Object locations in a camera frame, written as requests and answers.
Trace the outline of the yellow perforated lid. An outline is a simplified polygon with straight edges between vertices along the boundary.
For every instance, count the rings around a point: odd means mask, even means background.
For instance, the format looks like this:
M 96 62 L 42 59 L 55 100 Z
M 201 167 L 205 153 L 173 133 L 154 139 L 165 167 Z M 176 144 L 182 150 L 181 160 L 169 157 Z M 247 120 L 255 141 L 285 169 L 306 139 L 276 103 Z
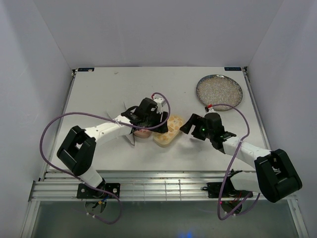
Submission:
M 183 126 L 184 123 L 181 116 L 171 115 L 167 121 L 168 131 L 180 130 L 180 127 Z

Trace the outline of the pink lunch box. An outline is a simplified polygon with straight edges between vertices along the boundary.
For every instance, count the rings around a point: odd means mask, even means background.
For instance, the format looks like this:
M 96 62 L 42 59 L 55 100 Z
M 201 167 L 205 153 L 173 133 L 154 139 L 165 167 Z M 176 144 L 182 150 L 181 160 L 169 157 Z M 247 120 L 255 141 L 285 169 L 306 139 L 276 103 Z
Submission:
M 133 132 L 134 136 L 138 138 L 148 138 L 151 136 L 152 132 L 146 129 L 140 129 Z

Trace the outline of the yellow lunch box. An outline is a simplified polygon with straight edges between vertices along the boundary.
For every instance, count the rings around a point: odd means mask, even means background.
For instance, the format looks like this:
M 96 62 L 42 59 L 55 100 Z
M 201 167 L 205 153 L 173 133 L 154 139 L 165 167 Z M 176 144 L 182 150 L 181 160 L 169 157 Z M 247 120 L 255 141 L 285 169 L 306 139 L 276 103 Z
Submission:
M 168 147 L 181 134 L 180 130 L 168 131 L 167 133 L 153 133 L 153 140 L 159 147 Z

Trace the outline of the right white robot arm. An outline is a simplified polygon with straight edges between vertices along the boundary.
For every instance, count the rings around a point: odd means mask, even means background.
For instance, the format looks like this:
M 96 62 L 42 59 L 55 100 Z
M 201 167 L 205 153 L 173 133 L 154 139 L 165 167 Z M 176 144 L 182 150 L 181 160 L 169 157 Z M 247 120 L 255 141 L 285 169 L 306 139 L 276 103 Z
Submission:
M 235 156 L 255 169 L 255 173 L 229 171 L 220 192 L 230 197 L 235 197 L 241 191 L 256 192 L 275 203 L 303 187 L 284 150 L 270 151 L 243 142 L 236 134 L 225 130 L 217 113 L 207 113 L 204 117 L 193 114 L 180 130 L 192 134 L 196 139 L 209 140 L 214 149 Z

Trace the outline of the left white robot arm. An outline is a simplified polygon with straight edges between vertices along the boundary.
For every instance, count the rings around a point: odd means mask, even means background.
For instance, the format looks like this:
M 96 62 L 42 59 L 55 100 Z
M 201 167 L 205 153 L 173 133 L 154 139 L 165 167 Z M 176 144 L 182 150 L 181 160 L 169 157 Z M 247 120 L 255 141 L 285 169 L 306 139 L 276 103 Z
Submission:
M 163 97 L 144 98 L 138 106 L 128 108 L 114 119 L 106 118 L 105 123 L 88 128 L 74 126 L 56 155 L 74 176 L 88 186 L 88 192 L 94 198 L 100 198 L 105 193 L 106 182 L 92 166 L 96 146 L 141 129 L 168 132 L 170 111 L 163 109 L 165 105 L 170 109 Z

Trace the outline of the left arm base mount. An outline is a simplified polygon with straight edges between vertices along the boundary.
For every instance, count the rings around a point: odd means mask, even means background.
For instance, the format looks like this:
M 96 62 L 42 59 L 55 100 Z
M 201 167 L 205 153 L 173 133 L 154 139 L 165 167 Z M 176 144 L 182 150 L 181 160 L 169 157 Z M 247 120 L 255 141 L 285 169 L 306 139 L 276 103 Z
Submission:
M 77 199 L 115 199 L 120 197 L 120 183 L 103 183 L 98 188 L 89 187 L 83 183 L 78 185 Z

